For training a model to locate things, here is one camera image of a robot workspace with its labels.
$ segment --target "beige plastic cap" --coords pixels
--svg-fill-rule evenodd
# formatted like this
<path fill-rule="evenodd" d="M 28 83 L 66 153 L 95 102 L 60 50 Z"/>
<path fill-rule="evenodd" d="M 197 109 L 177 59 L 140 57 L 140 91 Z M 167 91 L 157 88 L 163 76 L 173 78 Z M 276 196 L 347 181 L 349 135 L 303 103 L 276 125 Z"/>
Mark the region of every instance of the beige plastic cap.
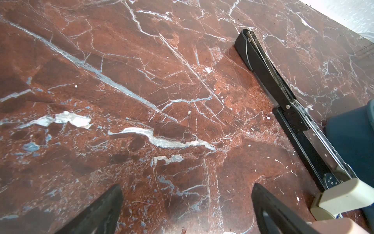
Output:
<path fill-rule="evenodd" d="M 311 226 L 321 234 L 369 234 L 350 218 L 316 221 Z"/>
<path fill-rule="evenodd" d="M 323 192 L 318 206 L 331 214 L 338 214 L 373 203 L 374 188 L 354 178 Z"/>

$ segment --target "red marble tabletop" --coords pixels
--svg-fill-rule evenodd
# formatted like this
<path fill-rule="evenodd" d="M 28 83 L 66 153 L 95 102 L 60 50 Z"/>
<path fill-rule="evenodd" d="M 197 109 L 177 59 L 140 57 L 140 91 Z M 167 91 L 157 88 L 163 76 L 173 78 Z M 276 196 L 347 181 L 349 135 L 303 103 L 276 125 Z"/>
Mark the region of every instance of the red marble tabletop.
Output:
<path fill-rule="evenodd" d="M 0 5 L 1 233 L 53 233 L 115 183 L 117 233 L 259 233 L 256 182 L 313 221 L 243 28 L 321 127 L 374 98 L 373 44 L 298 1 Z"/>

